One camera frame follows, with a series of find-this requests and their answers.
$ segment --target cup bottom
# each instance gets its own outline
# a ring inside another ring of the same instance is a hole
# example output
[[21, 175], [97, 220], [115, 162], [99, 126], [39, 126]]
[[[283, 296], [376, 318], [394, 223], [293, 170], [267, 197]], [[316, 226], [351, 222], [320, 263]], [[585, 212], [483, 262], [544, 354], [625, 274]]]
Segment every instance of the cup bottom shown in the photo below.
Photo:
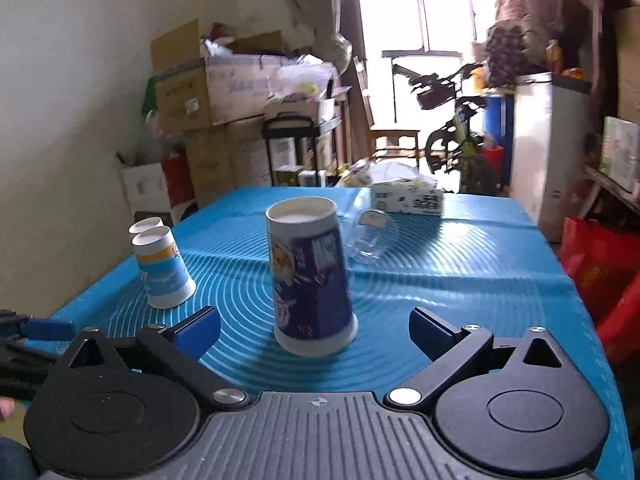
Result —
[[196, 291], [196, 282], [193, 278], [189, 278], [187, 283], [181, 286], [175, 292], [166, 294], [165, 296], [147, 296], [148, 304], [153, 308], [173, 308], [187, 301]]
[[277, 326], [273, 327], [276, 341], [287, 352], [300, 357], [325, 357], [335, 354], [349, 345], [358, 332], [358, 318], [353, 314], [351, 322], [340, 332], [324, 339], [295, 339]]

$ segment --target paper cup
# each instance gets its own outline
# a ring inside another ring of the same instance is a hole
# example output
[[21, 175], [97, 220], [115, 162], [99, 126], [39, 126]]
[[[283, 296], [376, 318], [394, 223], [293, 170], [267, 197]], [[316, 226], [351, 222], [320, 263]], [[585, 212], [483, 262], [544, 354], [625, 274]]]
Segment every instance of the paper cup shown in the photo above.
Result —
[[292, 198], [267, 209], [275, 337], [304, 357], [332, 354], [358, 331], [338, 230], [327, 198]]
[[193, 295], [196, 284], [184, 265], [171, 229], [152, 227], [137, 234], [131, 243], [149, 305], [173, 308]]
[[151, 216], [149, 218], [145, 218], [140, 222], [136, 222], [129, 228], [129, 236], [133, 240], [134, 236], [140, 234], [147, 229], [151, 229], [152, 227], [160, 227], [164, 225], [162, 223], [162, 219], [159, 216]]

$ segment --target blue table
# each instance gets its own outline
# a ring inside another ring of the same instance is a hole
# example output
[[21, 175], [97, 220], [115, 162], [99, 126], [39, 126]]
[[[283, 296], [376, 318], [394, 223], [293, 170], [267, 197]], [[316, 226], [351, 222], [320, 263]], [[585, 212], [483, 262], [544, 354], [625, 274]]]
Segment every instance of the blue table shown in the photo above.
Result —
[[368, 197], [361, 189], [238, 190], [174, 229], [198, 283], [185, 304], [171, 310], [148, 307], [130, 258], [54, 318], [73, 320], [79, 328], [100, 325], [113, 336], [133, 335], [142, 326], [172, 325], [213, 304], [222, 316], [222, 336], [202, 362], [239, 386], [254, 392], [372, 390], [379, 396], [429, 362], [409, 339], [414, 306], [456, 326], [480, 324], [496, 336], [522, 336], [529, 326], [546, 326], [609, 410], [599, 478], [633, 478], [620, 397], [591, 320], [542, 234], [513, 200], [448, 194], [441, 219], [394, 215], [401, 231], [398, 246], [375, 266], [350, 264], [351, 298], [360, 320], [356, 340], [321, 359], [281, 350], [271, 331], [264, 211], [279, 200], [308, 194], [334, 200], [341, 218]]

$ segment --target blue jeans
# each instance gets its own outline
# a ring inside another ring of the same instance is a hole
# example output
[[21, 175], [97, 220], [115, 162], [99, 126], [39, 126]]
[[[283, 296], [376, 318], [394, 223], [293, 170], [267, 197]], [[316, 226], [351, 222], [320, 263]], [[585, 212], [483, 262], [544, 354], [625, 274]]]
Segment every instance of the blue jeans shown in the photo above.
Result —
[[31, 451], [10, 438], [0, 438], [0, 478], [36, 480], [39, 476]]

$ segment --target wooden chair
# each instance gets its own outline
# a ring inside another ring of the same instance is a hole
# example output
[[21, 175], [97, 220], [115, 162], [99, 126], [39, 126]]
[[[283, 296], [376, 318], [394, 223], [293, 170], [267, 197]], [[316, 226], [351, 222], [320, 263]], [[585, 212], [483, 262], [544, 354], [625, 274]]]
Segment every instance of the wooden chair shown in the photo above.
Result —
[[[421, 150], [418, 144], [418, 132], [420, 132], [420, 130], [404, 128], [398, 124], [374, 124], [369, 103], [367, 72], [363, 63], [358, 60], [357, 57], [353, 58], [353, 63], [356, 68], [356, 74], [358, 75], [358, 84], [360, 86], [360, 92], [362, 93], [362, 100], [364, 101], [367, 123], [369, 124], [369, 131], [367, 132], [368, 143], [370, 145], [369, 156], [371, 156], [371, 158], [415, 158], [416, 168], [420, 170]], [[378, 149], [376, 147], [376, 141], [382, 137], [386, 137], [387, 145], [384, 148]], [[400, 146], [398, 146], [400, 137], [412, 137], [415, 142], [415, 147], [409, 149], [400, 148]]]

